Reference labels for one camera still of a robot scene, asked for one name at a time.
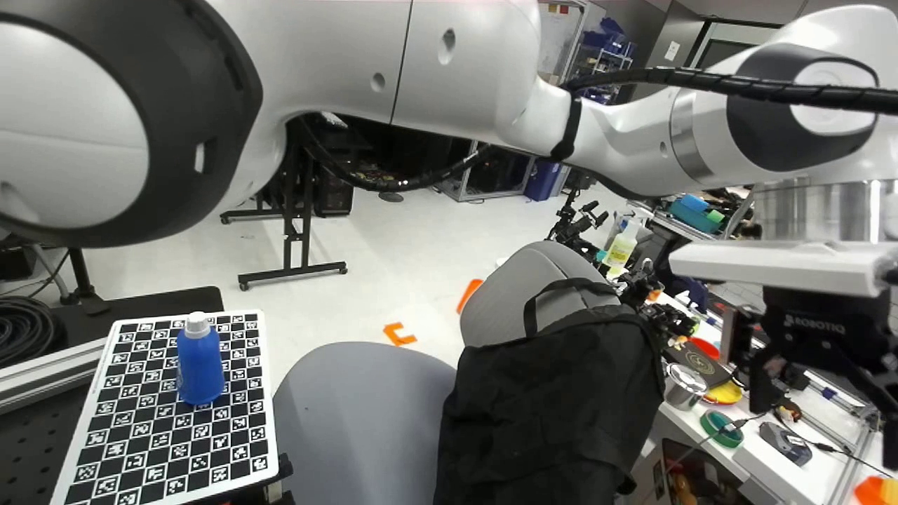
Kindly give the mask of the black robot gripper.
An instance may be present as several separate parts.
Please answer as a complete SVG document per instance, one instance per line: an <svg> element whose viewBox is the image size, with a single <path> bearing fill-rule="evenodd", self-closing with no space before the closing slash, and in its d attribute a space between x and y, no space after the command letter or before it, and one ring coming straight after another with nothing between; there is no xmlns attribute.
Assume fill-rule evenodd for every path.
<svg viewBox="0 0 898 505"><path fill-rule="evenodd" d="M747 373L748 408L781 397L771 359L830 370L859 386L880 411L896 411L896 386L884 380L896 359L889 293L825 293L762 289L762 307L737 307L729 323L729 359Z"/></svg>

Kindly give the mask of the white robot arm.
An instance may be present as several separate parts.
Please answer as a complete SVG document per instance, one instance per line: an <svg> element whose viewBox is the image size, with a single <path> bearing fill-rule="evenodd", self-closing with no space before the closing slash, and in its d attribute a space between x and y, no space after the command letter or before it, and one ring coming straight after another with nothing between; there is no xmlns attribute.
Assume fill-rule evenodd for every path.
<svg viewBox="0 0 898 505"><path fill-rule="evenodd" d="M0 0L0 227L167 237L273 178L336 112L557 157L633 195L896 170L896 17L840 4L654 95L539 72L536 0Z"/></svg>

